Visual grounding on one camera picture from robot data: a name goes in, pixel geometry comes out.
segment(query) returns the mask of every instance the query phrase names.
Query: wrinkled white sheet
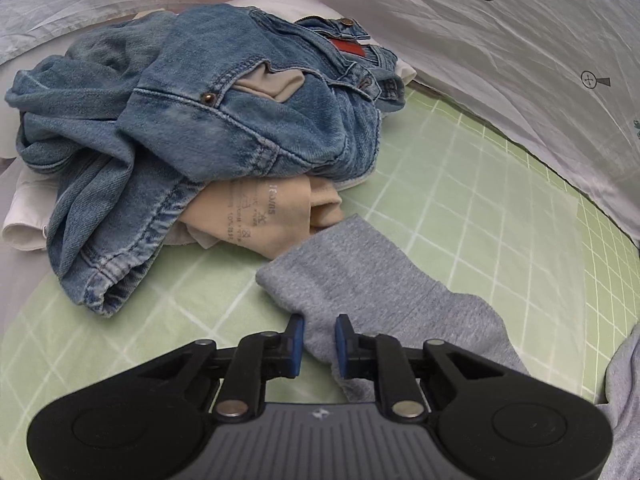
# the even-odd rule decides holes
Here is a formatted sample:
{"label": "wrinkled white sheet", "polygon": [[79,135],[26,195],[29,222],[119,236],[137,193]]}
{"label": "wrinkled white sheet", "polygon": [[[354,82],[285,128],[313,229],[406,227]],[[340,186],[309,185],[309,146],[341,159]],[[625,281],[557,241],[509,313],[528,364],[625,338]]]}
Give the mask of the wrinkled white sheet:
{"label": "wrinkled white sheet", "polygon": [[[223,1],[0,0],[0,62],[91,23]],[[522,143],[640,239],[640,0],[321,1],[356,17],[430,86]],[[12,153],[13,139],[3,139],[0,156]]]}

